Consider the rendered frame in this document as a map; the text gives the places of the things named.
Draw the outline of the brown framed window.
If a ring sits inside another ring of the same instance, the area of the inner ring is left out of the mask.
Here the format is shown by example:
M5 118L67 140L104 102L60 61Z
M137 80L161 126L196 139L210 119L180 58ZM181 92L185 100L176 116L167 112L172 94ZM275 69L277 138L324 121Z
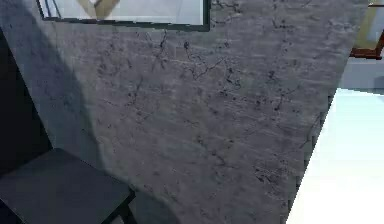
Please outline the brown framed window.
M368 0L368 7L360 25L350 56L382 59L384 50L384 0Z

